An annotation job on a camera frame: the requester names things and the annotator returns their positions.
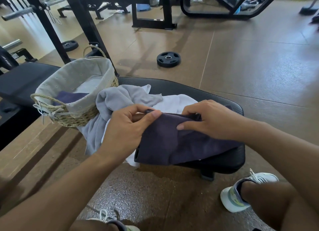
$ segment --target sneaker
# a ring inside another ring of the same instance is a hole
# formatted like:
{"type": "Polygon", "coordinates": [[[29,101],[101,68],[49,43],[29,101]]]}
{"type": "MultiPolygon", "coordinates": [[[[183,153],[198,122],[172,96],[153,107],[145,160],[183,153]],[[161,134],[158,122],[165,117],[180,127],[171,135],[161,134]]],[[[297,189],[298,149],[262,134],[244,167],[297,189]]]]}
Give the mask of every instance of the sneaker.
{"type": "Polygon", "coordinates": [[[279,179],[275,175],[270,173],[261,172],[261,173],[255,174],[252,171],[252,169],[250,169],[250,174],[251,174],[250,177],[240,179],[232,187],[227,187],[221,191],[220,193],[221,202],[223,203],[224,207],[228,211],[232,213],[236,213],[250,207],[249,203],[245,202],[241,198],[237,190],[238,185],[243,183],[244,181],[252,181],[256,184],[279,181],[279,179]]]}
{"type": "Polygon", "coordinates": [[[141,231],[138,227],[135,227],[132,225],[124,225],[120,221],[114,220],[113,218],[109,217],[107,215],[106,209],[100,210],[100,217],[99,218],[90,218],[87,220],[96,220],[96,221],[101,221],[103,223],[115,224],[120,231],[141,231]]]}

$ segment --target light gray cloth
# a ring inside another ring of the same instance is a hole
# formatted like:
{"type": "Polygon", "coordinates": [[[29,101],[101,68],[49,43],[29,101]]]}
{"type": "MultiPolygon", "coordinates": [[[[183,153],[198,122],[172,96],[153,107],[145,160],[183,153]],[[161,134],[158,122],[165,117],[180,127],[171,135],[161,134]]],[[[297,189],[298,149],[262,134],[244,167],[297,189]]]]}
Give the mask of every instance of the light gray cloth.
{"type": "Polygon", "coordinates": [[[101,146],[106,122],[110,119],[113,111],[132,104],[152,107],[161,101],[163,101],[161,94],[148,94],[140,86],[120,85],[100,91],[96,98],[96,106],[100,113],[84,127],[78,127],[87,142],[85,154],[91,155],[101,146]]]}

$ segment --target basket handle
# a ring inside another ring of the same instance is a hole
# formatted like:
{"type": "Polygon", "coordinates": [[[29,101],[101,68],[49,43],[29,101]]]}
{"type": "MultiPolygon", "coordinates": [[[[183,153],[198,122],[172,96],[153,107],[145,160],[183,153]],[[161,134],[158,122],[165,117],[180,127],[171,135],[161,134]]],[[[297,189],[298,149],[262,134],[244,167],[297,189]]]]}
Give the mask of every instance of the basket handle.
{"type": "Polygon", "coordinates": [[[95,45],[89,45],[89,46],[87,46],[87,47],[84,48],[84,50],[83,50],[83,58],[85,58],[85,51],[86,51],[88,48],[95,48],[95,49],[97,49],[98,51],[101,52],[101,54],[103,55],[103,58],[106,58],[105,53],[104,53],[99,47],[97,47],[97,46],[95,46],[95,45]]]}
{"type": "Polygon", "coordinates": [[[31,94],[30,97],[31,97],[32,100],[34,100],[35,103],[39,102],[37,99],[35,99],[36,96],[42,97],[42,98],[45,98],[45,99],[48,99],[48,100],[51,100],[51,101],[54,101],[54,102],[57,102],[58,104],[61,104],[61,106],[66,106],[65,103],[60,102],[59,100],[57,100],[57,99],[55,99],[53,97],[34,93],[34,94],[31,94]]]}

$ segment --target hand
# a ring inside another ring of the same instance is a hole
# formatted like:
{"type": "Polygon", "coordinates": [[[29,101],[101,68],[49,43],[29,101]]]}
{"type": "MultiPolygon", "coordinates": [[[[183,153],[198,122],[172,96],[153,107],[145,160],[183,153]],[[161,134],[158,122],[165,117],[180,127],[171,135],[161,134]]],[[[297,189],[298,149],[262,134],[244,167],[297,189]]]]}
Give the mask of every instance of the hand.
{"type": "Polygon", "coordinates": [[[147,109],[152,108],[135,104],[114,111],[97,153],[121,164],[138,147],[145,129],[162,114],[159,110],[140,113],[147,109]]]}
{"type": "Polygon", "coordinates": [[[177,126],[178,130],[195,130],[212,138],[241,141],[245,124],[252,121],[213,101],[204,100],[186,106],[182,114],[199,113],[201,122],[186,121],[177,126]]]}

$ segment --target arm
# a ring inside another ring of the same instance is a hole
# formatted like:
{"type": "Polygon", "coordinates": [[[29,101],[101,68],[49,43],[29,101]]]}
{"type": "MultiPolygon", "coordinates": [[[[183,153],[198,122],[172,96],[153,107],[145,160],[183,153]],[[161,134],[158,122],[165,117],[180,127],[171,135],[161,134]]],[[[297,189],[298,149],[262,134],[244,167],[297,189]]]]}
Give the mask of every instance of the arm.
{"type": "Polygon", "coordinates": [[[100,149],[56,183],[1,217],[1,229],[69,230],[106,177],[133,153],[144,130],[161,114],[153,111],[143,118],[136,114],[147,109],[132,105],[114,112],[100,149]]]}
{"type": "Polygon", "coordinates": [[[186,106],[183,114],[200,113],[202,122],[188,121],[177,129],[192,129],[213,138],[244,142],[268,161],[319,213],[319,147],[269,124],[241,116],[213,100],[186,106]]]}

